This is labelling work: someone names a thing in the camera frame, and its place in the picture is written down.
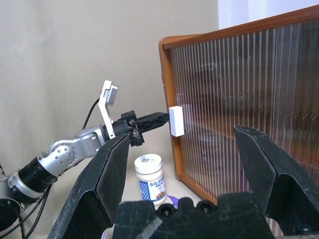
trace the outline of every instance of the white jar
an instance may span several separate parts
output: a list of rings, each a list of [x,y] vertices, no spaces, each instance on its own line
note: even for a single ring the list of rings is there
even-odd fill
[[[139,179],[140,193],[143,200],[149,200],[155,206],[166,199],[166,189],[161,157],[157,154],[146,154],[134,162]]]

